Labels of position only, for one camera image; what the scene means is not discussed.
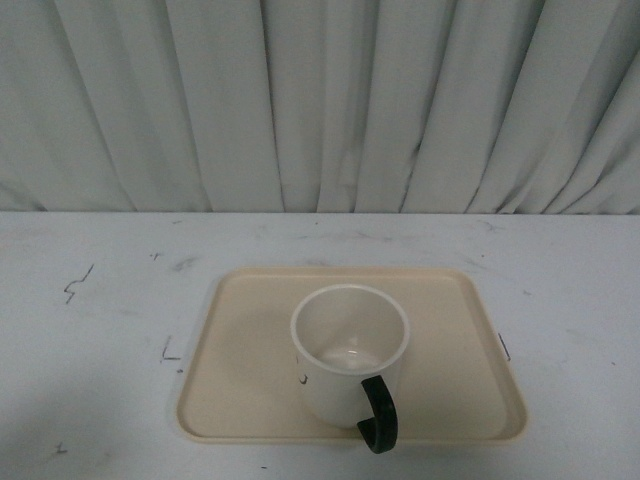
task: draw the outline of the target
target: tray rim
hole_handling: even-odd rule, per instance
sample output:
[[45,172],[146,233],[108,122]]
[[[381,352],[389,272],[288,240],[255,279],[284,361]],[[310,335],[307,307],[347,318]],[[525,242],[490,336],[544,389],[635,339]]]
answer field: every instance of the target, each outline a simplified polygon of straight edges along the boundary
[[[241,266],[234,268],[232,270],[227,271],[223,274],[219,280],[215,283],[213,288],[213,295],[211,300],[208,301],[209,306],[206,309],[206,315],[204,317],[203,324],[200,328],[200,333],[198,334],[198,341],[195,345],[195,348],[191,352],[191,357],[189,359],[189,366],[185,369],[186,375],[183,377],[184,380],[180,387],[179,395],[177,402],[174,403],[173,408],[173,418],[177,424],[178,430],[180,433],[185,436],[187,439],[194,441],[200,444],[206,445],[324,445],[324,446],[351,446],[355,447],[358,445],[364,445],[361,438],[357,437],[269,437],[269,436],[210,436],[205,437],[201,435],[197,435],[192,433],[190,429],[183,424],[183,419],[181,415],[181,409],[183,403],[186,399],[186,387],[190,383],[191,380],[191,372],[195,367],[195,363],[197,358],[199,357],[200,349],[203,348],[206,343],[207,334],[211,325],[214,323],[209,321],[211,318],[211,314],[217,305],[217,300],[220,292],[223,291],[224,287],[232,282],[237,277],[242,277],[245,275],[258,275],[263,277],[269,276],[282,276],[282,275],[300,275],[301,272],[309,272],[309,275],[313,276],[346,276],[346,275],[363,275],[363,276],[375,276],[376,272],[379,272],[380,275],[388,275],[390,272],[398,271],[406,274],[411,274],[411,276],[424,276],[425,273],[429,274],[440,274],[448,277],[455,278],[457,281],[462,281],[466,284],[466,287],[471,290],[474,295],[475,300],[478,303],[478,308],[482,312],[484,318],[486,319],[486,327],[488,332],[491,334],[488,338],[492,343],[492,349],[497,351],[504,352],[504,347],[500,343],[497,331],[493,326],[493,322],[491,322],[490,317],[487,314],[487,310],[480,296],[478,289],[476,287],[475,282],[463,271],[450,268],[450,267],[429,267],[429,266],[404,266],[404,265],[257,265],[257,266]],[[501,367],[506,369],[509,379],[511,380],[511,387],[513,388],[513,393],[515,394],[515,399],[517,403],[519,403],[519,409],[521,410],[519,418],[521,419],[520,425],[518,426],[518,430],[515,434],[511,435],[507,438],[487,438],[487,439],[477,439],[477,438],[402,438],[398,437],[397,439],[397,447],[407,446],[407,447],[418,447],[418,446],[428,446],[428,447],[452,447],[452,446],[461,446],[461,447],[488,447],[488,446],[504,446],[510,445],[513,442],[520,439],[529,429],[529,420],[530,414],[527,404],[524,400],[524,396],[522,395],[522,391],[516,382],[516,377],[513,372],[513,369],[505,355],[500,355],[499,360]]]

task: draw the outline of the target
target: printed design on mug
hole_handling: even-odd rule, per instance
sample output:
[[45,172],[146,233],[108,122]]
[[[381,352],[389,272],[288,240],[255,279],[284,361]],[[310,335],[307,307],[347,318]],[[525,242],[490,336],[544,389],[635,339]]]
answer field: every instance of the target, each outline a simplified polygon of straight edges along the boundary
[[[296,355],[296,364],[300,363],[300,360],[298,360],[298,356]],[[298,381],[302,384],[302,385],[306,385],[307,384],[307,380],[309,380],[309,377],[307,377],[307,374],[304,374],[304,380],[300,380],[300,376],[298,376]]]

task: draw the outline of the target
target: black marking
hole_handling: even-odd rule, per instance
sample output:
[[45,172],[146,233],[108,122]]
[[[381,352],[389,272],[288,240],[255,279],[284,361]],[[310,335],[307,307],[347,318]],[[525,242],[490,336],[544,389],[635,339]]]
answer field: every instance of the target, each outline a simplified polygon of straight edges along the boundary
[[167,337],[167,341],[164,344],[164,348],[162,349],[162,358],[160,359],[160,363],[165,360],[181,360],[180,357],[167,357],[167,349],[169,348],[169,342],[171,342],[171,335]]
[[69,285],[64,287],[64,293],[68,293],[69,294],[69,298],[67,298],[67,301],[65,302],[67,305],[69,305],[69,302],[71,301],[73,296],[76,294],[76,292],[73,292],[73,291],[69,290],[69,287],[71,287],[71,285],[74,285],[76,283],[84,282],[87,279],[87,277],[89,276],[89,274],[91,273],[91,270],[93,270],[94,265],[95,265],[95,263],[91,264],[91,266],[89,267],[89,270],[87,270],[87,273],[85,273],[84,277],[82,277],[80,280],[74,280],[72,282],[69,282]]
[[498,334],[498,338],[500,339],[500,343],[502,344],[502,348],[504,348],[504,353],[507,354],[507,362],[511,361],[511,355],[509,355],[509,350],[507,350],[507,346],[504,344],[504,340],[502,339],[502,335]]

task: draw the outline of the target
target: plastic tray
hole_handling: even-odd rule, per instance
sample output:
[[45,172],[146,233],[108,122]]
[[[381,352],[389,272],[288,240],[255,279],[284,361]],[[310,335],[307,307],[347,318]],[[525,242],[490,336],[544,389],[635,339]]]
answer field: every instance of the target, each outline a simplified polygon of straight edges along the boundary
[[398,444],[503,443],[527,413],[482,302],[456,270],[377,267],[245,268],[218,285],[177,407],[208,443],[362,442],[326,425],[298,389],[289,321],[310,292],[361,283],[390,294],[411,322],[395,403]]

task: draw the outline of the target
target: mug rim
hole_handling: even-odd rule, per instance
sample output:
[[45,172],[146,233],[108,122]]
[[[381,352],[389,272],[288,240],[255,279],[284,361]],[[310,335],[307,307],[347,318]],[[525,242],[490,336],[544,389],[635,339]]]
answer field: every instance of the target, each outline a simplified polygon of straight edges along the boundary
[[[300,341],[300,338],[298,337],[297,323],[298,323],[298,318],[300,316],[300,312],[302,311],[302,309],[311,300],[313,300],[314,298],[322,295],[323,293],[330,292],[332,290],[342,290],[342,289],[365,290],[365,291],[368,291],[368,292],[373,293],[375,295],[378,295],[379,297],[382,297],[384,300],[386,300],[388,303],[390,303],[395,308],[395,310],[398,312],[398,314],[400,315],[400,320],[402,321],[402,326],[403,326],[402,341],[400,342],[400,345],[398,346],[396,351],[393,353],[393,355],[391,355],[389,358],[387,358],[387,360],[385,360],[384,362],[381,362],[379,365],[377,365],[375,367],[363,368],[363,369],[359,369],[359,370],[353,370],[353,369],[340,368],[340,367],[333,366],[331,364],[328,364],[326,362],[323,362],[323,361],[319,360],[314,355],[312,355],[302,345],[302,342]],[[398,303],[398,301],[396,299],[394,299],[388,293],[385,293],[385,292],[383,292],[381,290],[378,290],[377,288],[373,288],[373,287],[370,287],[369,285],[362,285],[362,284],[358,284],[358,283],[333,284],[333,285],[328,285],[326,287],[320,288],[318,290],[314,290],[309,295],[307,295],[298,304],[298,306],[294,310],[293,315],[291,316],[291,323],[289,325],[289,329],[291,331],[291,338],[293,340],[293,343],[294,343],[296,349],[308,361],[310,361],[312,364],[316,365],[317,367],[322,368],[323,370],[327,370],[327,371],[332,372],[332,373],[337,373],[339,375],[348,375],[348,376],[372,375],[372,374],[376,374],[376,373],[382,372],[384,369],[386,369],[387,367],[393,365],[395,362],[397,362],[400,359],[400,357],[402,356],[404,351],[407,349],[407,345],[409,345],[409,337],[410,337],[409,318],[407,317],[406,312],[404,311],[402,306]]]

